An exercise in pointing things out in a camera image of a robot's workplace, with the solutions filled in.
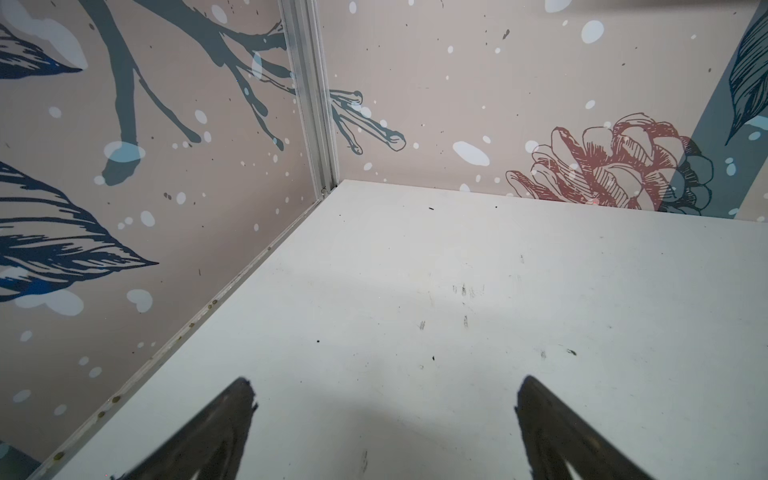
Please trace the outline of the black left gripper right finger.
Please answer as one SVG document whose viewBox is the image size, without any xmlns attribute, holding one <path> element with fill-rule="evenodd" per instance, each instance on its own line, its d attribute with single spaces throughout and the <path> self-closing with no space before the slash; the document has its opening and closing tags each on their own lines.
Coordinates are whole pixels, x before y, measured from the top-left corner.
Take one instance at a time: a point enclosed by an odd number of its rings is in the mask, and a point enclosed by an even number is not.
<svg viewBox="0 0 768 480">
<path fill-rule="evenodd" d="M 515 412 L 534 479 L 650 477 L 531 375 L 518 390 Z"/>
</svg>

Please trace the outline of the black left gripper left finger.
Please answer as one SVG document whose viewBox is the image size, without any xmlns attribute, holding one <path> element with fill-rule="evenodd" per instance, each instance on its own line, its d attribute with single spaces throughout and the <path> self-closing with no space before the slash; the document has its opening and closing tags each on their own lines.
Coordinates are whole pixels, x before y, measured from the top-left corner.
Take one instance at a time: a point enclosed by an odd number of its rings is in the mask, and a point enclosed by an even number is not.
<svg viewBox="0 0 768 480">
<path fill-rule="evenodd" d="M 123 479 L 211 479 L 237 476 L 258 403 L 250 381 L 235 379 Z"/>
</svg>

